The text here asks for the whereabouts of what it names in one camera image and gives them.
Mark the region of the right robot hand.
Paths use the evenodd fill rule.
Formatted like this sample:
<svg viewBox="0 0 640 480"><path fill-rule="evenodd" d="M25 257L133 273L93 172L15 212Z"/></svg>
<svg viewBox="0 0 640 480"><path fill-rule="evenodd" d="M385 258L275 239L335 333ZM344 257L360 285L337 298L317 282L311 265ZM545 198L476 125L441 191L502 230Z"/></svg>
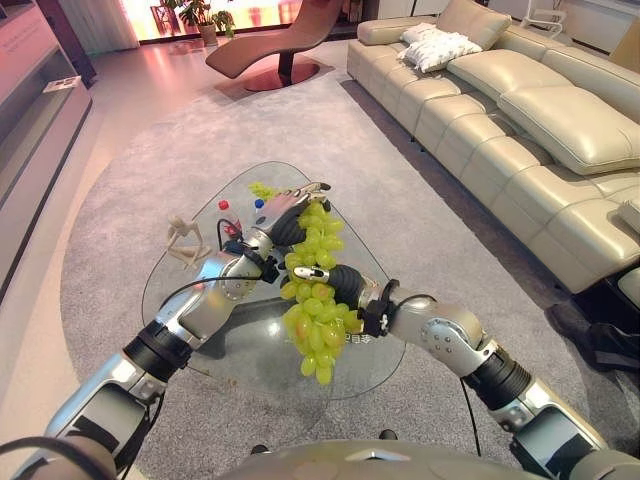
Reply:
<svg viewBox="0 0 640 480"><path fill-rule="evenodd" d="M303 280L326 284L334 289L337 303L346 304L351 310L360 307L360 296L367 285L361 273L348 265L336 265L329 270L320 267L297 266L293 275Z"/></svg>

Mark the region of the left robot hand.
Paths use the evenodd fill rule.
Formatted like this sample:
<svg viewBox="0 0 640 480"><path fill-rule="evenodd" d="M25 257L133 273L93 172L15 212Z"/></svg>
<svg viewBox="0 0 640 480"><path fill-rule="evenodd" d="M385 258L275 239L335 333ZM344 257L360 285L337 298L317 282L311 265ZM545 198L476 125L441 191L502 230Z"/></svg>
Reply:
<svg viewBox="0 0 640 480"><path fill-rule="evenodd" d="M324 182L312 182L295 190L286 190L265 203L250 232L260 231L274 246L293 246L306 239L306 232L299 226L298 218L313 200L326 202L326 192L331 189Z"/></svg>

